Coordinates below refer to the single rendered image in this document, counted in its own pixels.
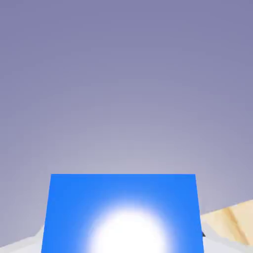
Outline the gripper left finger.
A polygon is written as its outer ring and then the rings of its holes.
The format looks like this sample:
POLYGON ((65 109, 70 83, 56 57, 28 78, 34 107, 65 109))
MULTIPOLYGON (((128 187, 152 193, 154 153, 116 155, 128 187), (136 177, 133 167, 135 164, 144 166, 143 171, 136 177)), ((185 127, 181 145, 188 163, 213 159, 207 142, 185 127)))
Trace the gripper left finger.
POLYGON ((35 236, 25 238, 0 248, 0 253, 42 253, 44 226, 35 236))

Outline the small blue cube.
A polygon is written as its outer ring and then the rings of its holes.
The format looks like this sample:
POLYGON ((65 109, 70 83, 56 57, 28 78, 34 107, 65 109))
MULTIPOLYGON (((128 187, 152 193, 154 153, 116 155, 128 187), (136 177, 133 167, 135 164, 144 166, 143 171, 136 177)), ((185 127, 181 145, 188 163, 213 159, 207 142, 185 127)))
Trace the small blue cube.
POLYGON ((195 175, 52 175, 42 253, 204 253, 195 175))

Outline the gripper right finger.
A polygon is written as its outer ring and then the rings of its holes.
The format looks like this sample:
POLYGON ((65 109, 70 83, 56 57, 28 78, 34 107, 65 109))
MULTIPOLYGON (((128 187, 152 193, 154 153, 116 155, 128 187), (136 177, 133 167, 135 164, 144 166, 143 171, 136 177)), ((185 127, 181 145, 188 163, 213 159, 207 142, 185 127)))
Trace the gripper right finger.
POLYGON ((253 246, 220 237, 206 222, 201 222, 204 253, 253 253, 253 246))

